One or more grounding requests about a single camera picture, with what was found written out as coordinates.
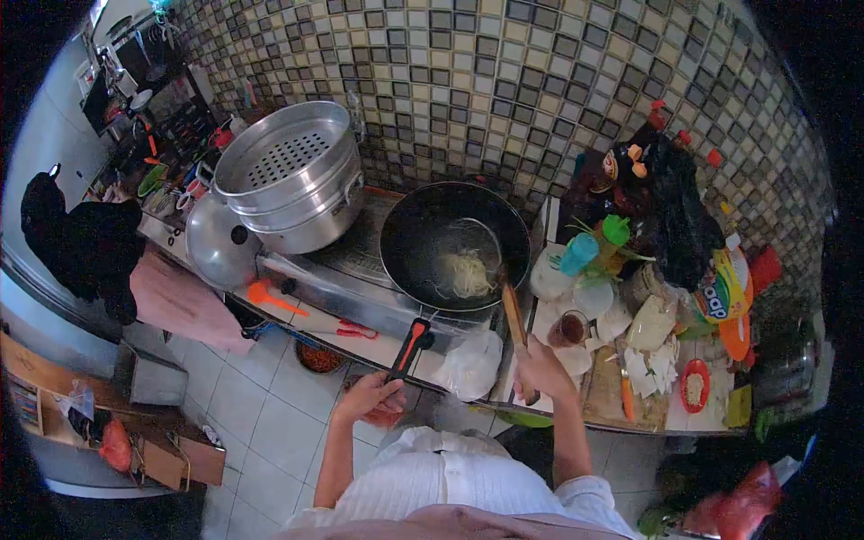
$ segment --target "black hijab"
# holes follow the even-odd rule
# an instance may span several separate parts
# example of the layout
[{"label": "black hijab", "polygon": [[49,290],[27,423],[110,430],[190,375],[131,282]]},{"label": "black hijab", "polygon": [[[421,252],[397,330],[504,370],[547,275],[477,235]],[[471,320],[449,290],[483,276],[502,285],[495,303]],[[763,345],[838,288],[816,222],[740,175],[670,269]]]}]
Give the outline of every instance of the black hijab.
[{"label": "black hijab", "polygon": [[86,302],[104,299],[108,315],[131,324],[137,306],[129,276],[146,244],[137,235],[141,207],[135,200],[82,202],[66,213],[55,178],[39,173],[24,191],[21,230],[27,245],[72,294]]}]

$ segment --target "wok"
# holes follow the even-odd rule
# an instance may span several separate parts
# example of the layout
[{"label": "wok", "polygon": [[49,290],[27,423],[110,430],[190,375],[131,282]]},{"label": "wok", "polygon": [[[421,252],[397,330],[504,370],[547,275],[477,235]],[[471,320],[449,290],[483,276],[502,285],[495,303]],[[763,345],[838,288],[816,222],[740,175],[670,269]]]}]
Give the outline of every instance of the wok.
[{"label": "wok", "polygon": [[381,260],[406,295],[435,312],[424,319],[421,307],[420,316],[411,323],[391,369],[394,378],[406,377],[419,350],[432,345],[430,320],[438,311],[476,311],[501,302],[500,283],[483,295],[463,298],[451,293],[442,275],[442,257],[452,254],[457,245],[463,251],[481,250],[491,282],[496,275],[507,275],[517,287],[528,273],[528,228],[516,210],[492,191],[454,181],[405,195],[384,221]]}]

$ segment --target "glass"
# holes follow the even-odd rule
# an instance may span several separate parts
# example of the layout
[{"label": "glass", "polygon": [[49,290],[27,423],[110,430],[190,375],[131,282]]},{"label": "glass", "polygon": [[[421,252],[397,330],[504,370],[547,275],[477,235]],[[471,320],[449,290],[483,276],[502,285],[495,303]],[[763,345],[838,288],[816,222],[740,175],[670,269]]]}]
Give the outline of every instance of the glass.
[{"label": "glass", "polygon": [[552,325],[547,340],[550,346],[565,348],[577,346],[588,338],[588,318],[576,309],[570,309]]}]

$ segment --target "green bottle cap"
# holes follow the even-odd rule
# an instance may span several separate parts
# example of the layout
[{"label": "green bottle cap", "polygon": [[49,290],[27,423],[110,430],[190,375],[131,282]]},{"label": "green bottle cap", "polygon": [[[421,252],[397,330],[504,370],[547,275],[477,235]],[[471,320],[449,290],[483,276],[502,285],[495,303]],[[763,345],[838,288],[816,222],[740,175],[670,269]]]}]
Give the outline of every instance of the green bottle cap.
[{"label": "green bottle cap", "polygon": [[603,236],[615,245],[624,245],[630,239],[630,218],[608,215],[603,219]]}]

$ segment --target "red plate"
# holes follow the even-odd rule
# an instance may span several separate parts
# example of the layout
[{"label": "red plate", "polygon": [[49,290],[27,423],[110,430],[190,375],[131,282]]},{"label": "red plate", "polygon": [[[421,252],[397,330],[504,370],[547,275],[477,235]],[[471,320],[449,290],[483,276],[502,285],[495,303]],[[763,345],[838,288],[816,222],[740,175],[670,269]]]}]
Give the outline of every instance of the red plate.
[{"label": "red plate", "polygon": [[[699,404],[691,405],[687,403],[687,377],[689,375],[701,375],[702,382],[704,385],[702,386],[702,394],[699,396]],[[687,363],[687,366],[684,367],[684,374],[681,376],[681,403],[684,404],[684,408],[691,415],[699,412],[705,407],[705,404],[708,402],[708,394],[711,392],[711,377],[708,375],[708,367],[705,365],[705,362],[702,362],[699,359],[692,359]]]}]

